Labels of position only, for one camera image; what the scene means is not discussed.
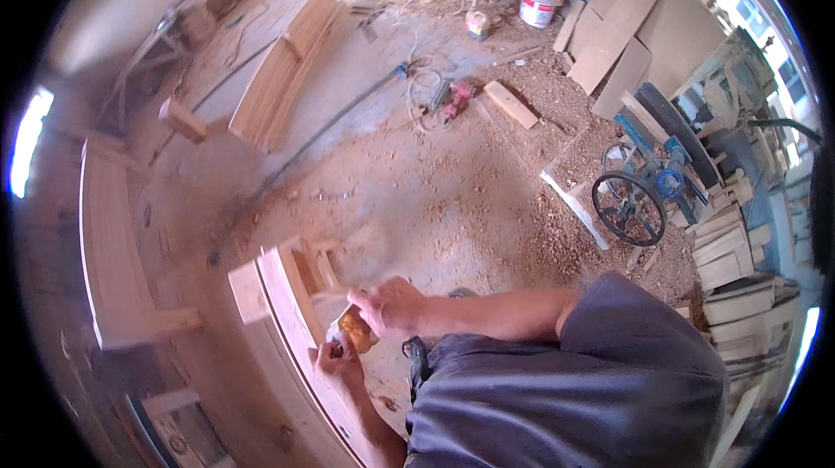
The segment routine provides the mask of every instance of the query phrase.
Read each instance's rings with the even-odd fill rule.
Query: hand
[[[331,357],[334,348],[340,345],[342,356]],[[356,390],[365,391],[365,373],[362,371],[359,354],[346,335],[339,337],[339,343],[323,343],[318,350],[308,348],[307,357],[313,366],[313,373],[329,389],[339,392],[343,397],[348,397]]]
[[[429,306],[429,299],[400,276],[367,290],[352,288],[348,301],[360,307],[360,317],[381,338],[417,334]]]

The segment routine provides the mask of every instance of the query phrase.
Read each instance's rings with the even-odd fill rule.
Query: person's left hand
[[[331,357],[334,348],[339,345],[342,346],[342,357]],[[365,373],[362,371],[359,354],[346,335],[340,335],[339,343],[323,343],[318,350],[308,348],[307,356],[314,374],[324,381],[329,389],[338,391],[343,397],[356,393],[356,390],[366,390]]]

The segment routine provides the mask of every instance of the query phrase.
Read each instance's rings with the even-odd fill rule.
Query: forearm
[[[478,298],[429,298],[416,334],[481,334],[502,341],[557,339],[578,299],[577,290],[568,287]]]
[[[365,387],[351,390],[346,397],[346,408],[359,427],[358,439],[365,444],[368,468],[400,468],[406,462],[406,442],[382,419]]]

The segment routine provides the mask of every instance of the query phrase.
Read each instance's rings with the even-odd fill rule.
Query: person's right hand
[[[395,276],[368,289],[352,288],[348,301],[381,338],[408,338],[418,333],[429,300],[404,277]]]

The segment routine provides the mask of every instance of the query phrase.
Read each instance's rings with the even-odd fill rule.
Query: white strip
[[[579,221],[582,222],[583,225],[585,225],[585,228],[589,229],[591,235],[595,237],[595,242],[597,243],[597,246],[603,249],[604,251],[608,251],[609,244],[606,242],[605,238],[603,238],[603,236],[601,236],[600,233],[597,232],[597,230],[595,229],[595,224],[592,222],[590,214],[586,212],[585,209],[583,209],[583,206],[582,204],[580,204],[579,200],[569,195],[567,192],[563,191],[563,189],[559,185],[557,185],[557,182],[554,181],[554,179],[548,175],[548,172],[543,170],[539,173],[539,177],[542,178],[545,181],[545,183],[547,183],[549,186],[553,187],[554,191],[557,191],[559,197],[561,197],[563,201],[567,203],[569,207],[571,207],[571,210],[574,211],[574,213],[577,215]]]

